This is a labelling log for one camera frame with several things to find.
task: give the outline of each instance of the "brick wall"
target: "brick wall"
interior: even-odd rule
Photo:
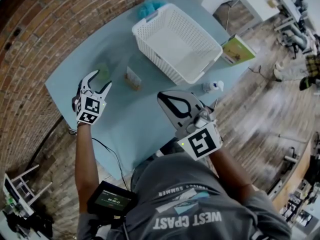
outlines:
[[[0,1],[0,183],[5,171],[28,163],[61,116],[47,78],[92,33],[142,1]]]

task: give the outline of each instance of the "plaid shirt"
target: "plaid shirt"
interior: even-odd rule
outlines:
[[[320,53],[306,56],[305,63],[310,77],[320,76]]]

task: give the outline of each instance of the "yellow-green book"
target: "yellow-green book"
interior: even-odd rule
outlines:
[[[222,44],[222,49],[221,57],[231,65],[240,64],[256,57],[256,53],[237,34]]]

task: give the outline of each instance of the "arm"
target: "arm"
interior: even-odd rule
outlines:
[[[80,123],[76,136],[75,185],[79,197],[79,212],[87,212],[87,201],[99,186],[97,162],[91,137],[91,126]]]
[[[231,198],[243,204],[255,193],[249,174],[224,147],[213,152],[209,157],[223,188]]]

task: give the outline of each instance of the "black device on floor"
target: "black device on floor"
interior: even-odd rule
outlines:
[[[122,217],[137,203],[137,194],[102,181],[88,200],[87,207],[90,214]]]

